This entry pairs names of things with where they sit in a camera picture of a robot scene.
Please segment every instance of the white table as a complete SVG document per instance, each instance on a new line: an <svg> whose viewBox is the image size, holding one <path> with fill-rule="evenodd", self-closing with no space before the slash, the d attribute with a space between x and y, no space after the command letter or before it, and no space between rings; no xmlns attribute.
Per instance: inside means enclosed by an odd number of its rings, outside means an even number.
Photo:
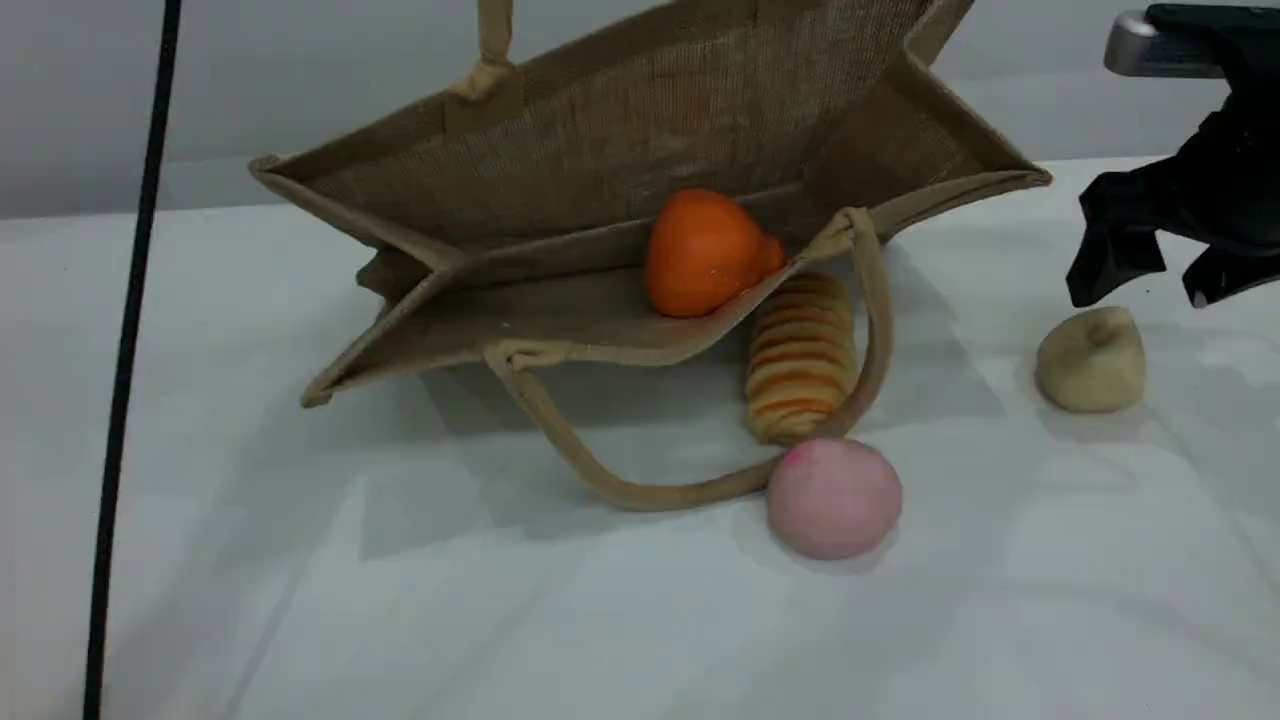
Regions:
<svg viewBox="0 0 1280 720"><path fill-rule="evenodd" d="M884 552L812 564L760 498L595 502L483 369L303 411L375 311L366 250L288 206L157 220L129 416L109 712L150 717L1274 719L1280 286L1193 310L1116 292L1147 401L1029 383L1073 313L1075 197L1106 168L891 246L900 345L856 434L906 488ZM0 711L78 716L131 217L0 223ZM727 343L558 378L627 475L758 455ZM617 386L644 388L623 405Z"/></svg>

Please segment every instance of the toy food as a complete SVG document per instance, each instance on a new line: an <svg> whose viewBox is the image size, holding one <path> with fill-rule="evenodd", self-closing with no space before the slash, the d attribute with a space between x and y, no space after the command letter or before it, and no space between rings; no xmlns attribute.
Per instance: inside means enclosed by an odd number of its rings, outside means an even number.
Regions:
<svg viewBox="0 0 1280 720"><path fill-rule="evenodd" d="M858 379L854 313L845 283L787 278L756 311L746 366L746 424L762 442L808 436Z"/></svg>
<svg viewBox="0 0 1280 720"><path fill-rule="evenodd" d="M1137 405L1146 383L1142 336L1124 307L1068 318L1036 352L1036 386L1069 413L1112 413Z"/></svg>
<svg viewBox="0 0 1280 720"><path fill-rule="evenodd" d="M810 439L791 448L773 471L765 498L773 533L814 560L873 550L902 512L902 484L893 466L852 439Z"/></svg>
<svg viewBox="0 0 1280 720"><path fill-rule="evenodd" d="M698 318L785 263L777 238L767 236L732 199L709 190L682 190L663 206L649 234L645 292L663 315Z"/></svg>

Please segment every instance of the silver metal part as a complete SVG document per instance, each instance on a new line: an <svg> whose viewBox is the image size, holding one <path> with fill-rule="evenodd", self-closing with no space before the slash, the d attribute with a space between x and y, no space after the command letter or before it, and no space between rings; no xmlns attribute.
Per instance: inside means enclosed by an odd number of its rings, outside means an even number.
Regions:
<svg viewBox="0 0 1280 720"><path fill-rule="evenodd" d="M1111 26L1107 69L1129 77L1220 78L1208 47L1188 37L1160 32L1144 10L1125 10Z"/></svg>

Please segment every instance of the gray wall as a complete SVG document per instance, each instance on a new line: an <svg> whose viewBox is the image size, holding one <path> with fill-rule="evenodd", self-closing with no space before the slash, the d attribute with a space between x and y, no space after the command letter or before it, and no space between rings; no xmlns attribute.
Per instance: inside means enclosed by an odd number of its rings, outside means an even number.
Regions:
<svg viewBox="0 0 1280 720"><path fill-rule="evenodd" d="M655 4L522 0L524 59ZM187 0L163 202L269 200L260 152L301 150L461 76L468 0ZM951 87L1041 160L1171 151L1219 81L1114 77L1111 20L1133 0L977 0L938 59ZM161 0L8 0L0 10L0 217L136 204Z"/></svg>

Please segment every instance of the beige dough ball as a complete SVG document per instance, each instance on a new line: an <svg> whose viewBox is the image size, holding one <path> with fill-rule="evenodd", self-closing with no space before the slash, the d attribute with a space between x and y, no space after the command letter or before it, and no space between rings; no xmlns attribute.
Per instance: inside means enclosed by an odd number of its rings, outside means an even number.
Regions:
<svg viewBox="0 0 1280 720"><path fill-rule="evenodd" d="M1036 386L1068 413L1114 413L1142 401L1147 354L1133 315L1098 307L1062 320L1036 351Z"/></svg>

